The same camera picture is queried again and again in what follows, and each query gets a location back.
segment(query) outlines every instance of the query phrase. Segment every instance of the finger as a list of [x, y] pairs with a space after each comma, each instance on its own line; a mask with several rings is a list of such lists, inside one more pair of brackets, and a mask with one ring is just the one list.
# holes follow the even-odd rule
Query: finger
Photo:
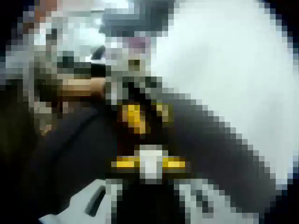
[[98, 96], [104, 98], [105, 78], [66, 79], [59, 95], [63, 98]]

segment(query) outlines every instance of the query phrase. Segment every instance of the yellow stripe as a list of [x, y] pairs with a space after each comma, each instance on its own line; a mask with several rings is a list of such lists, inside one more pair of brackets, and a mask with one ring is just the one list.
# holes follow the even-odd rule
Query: yellow stripe
[[169, 122], [169, 108], [168, 105], [155, 104], [157, 115], [162, 117], [163, 122]]
[[[116, 162], [111, 163], [111, 166], [115, 168], [138, 168], [139, 161], [139, 157], [118, 157]], [[162, 166], [166, 169], [185, 168], [185, 161], [173, 157], [163, 158]]]
[[140, 105], [123, 105], [122, 121], [127, 122], [128, 126], [134, 129], [134, 133], [146, 133], [145, 117], [141, 115]]

